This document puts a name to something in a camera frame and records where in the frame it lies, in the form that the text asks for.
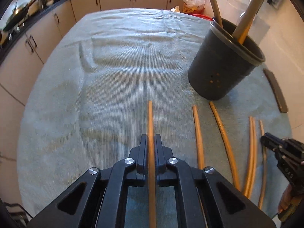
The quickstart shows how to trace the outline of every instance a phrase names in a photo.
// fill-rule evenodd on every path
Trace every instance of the frying pan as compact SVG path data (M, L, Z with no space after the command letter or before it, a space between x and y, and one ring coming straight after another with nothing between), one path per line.
M17 14L12 16L10 20L7 22L6 26L4 27L3 31L8 32L13 29L15 25L17 25L22 19L25 18L29 11L29 7L35 2L36 0L31 0L24 8L20 9Z

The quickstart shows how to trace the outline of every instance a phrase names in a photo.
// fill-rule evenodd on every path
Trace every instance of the plastic container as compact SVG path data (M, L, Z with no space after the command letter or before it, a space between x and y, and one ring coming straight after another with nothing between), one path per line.
M261 63L265 56L247 36L243 45L232 36L236 25L222 19L223 28L214 20L188 70L191 86L202 97L218 100Z

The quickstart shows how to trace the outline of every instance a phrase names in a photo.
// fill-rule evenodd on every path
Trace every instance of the plastic bag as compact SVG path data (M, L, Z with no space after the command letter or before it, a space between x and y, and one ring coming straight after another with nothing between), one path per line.
M205 9L205 0L183 0L184 13L202 13Z

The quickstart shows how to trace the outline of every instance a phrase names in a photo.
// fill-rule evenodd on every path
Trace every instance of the triangular cutout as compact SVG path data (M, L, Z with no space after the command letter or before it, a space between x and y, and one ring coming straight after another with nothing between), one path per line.
M80 183L68 196L66 196L59 204L58 209L70 215L76 213L77 207L85 191L87 183Z
M229 214L234 214L245 209L245 204L226 185L222 182L218 182L216 185Z

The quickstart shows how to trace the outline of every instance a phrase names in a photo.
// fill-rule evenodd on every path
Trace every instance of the light blue tablecloth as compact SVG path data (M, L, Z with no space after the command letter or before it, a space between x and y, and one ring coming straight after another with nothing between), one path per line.
M90 167L111 167L146 133L147 100L154 103L155 133L176 157L196 167L192 105L199 110L206 165L232 181L226 151L208 101L189 85L187 70L209 21L181 13L119 9L81 19L42 69L25 107L18 144L18 177L24 207L36 215ZM256 68L215 102L226 127L243 184L249 152L249 119L265 131L291 136L287 114ZM261 186L259 147L256 184ZM287 181L268 152L263 210L276 213ZM158 228L177 227L172 188L157 189ZM129 191L126 226L147 227L147 189Z

